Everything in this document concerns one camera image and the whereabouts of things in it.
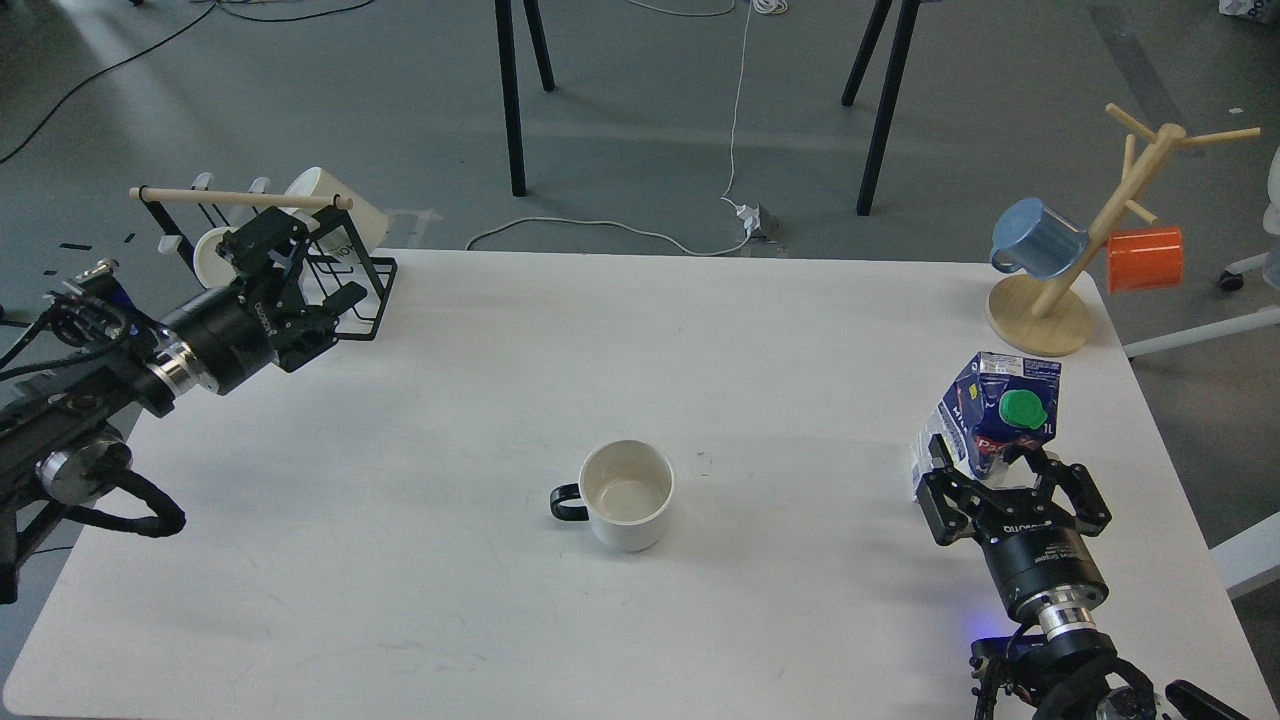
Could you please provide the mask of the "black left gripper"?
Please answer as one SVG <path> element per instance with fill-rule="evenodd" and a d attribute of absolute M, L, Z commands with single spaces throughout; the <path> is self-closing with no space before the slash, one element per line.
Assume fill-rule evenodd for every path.
<path fill-rule="evenodd" d="M 346 283 L 320 304 L 301 288 L 311 233 L 300 218 L 266 209 L 223 236 L 218 256 L 234 272 L 161 319 L 198 364 L 198 383 L 228 395 L 268 365 L 296 372 L 332 348 L 340 316 L 369 292 Z"/>

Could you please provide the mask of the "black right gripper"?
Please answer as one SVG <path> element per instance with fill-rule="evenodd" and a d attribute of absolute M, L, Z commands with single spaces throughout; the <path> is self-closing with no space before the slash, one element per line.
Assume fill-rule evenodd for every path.
<path fill-rule="evenodd" d="M 1015 623 L 1034 623 L 1041 610 L 1068 594 L 1097 609 L 1108 587 L 1084 538 L 1100 536 L 1112 515 L 1088 469 L 1051 457 L 1043 447 L 1012 445 L 1011 466 L 1024 459 L 1036 475 L 1030 488 L 969 488 L 942 434 L 927 445 L 928 471 L 916 487 L 933 541 L 950 546 L 972 537 L 980 546 L 1000 602 Z"/>

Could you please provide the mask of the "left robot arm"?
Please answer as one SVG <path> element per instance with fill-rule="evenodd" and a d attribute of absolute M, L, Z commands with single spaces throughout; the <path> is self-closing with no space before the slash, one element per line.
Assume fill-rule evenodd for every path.
<path fill-rule="evenodd" d="M 3 602 L 20 569 L 61 521 L 164 538 L 186 527 L 180 506 L 134 471 L 111 419 L 136 405 L 168 415 L 195 387 L 228 395 L 265 366 L 296 372 L 339 340 L 339 320 L 370 291 L 349 282 L 312 304 L 301 284 L 311 247 L 335 231 L 358 240 L 337 196 L 305 220 L 278 208 L 229 232 L 219 255 L 233 279 L 156 320 L 137 309 L 111 263 L 50 296 L 12 350 L 3 378 Z"/>

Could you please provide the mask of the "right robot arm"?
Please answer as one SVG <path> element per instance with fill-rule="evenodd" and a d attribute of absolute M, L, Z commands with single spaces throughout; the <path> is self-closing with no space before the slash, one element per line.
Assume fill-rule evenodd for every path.
<path fill-rule="evenodd" d="M 957 469 L 942 436 L 927 445 L 916 501 L 937 544 L 970 538 L 1009 619 L 1011 635 L 974 641 L 974 715 L 992 719 L 1001 696 L 1038 719 L 1238 719 L 1240 712 L 1198 685 L 1158 691 L 1093 619 L 1108 588 L 1085 546 L 1111 514 L 1089 471 L 1041 448 L 1011 447 L 1036 480 L 996 489 Z"/>

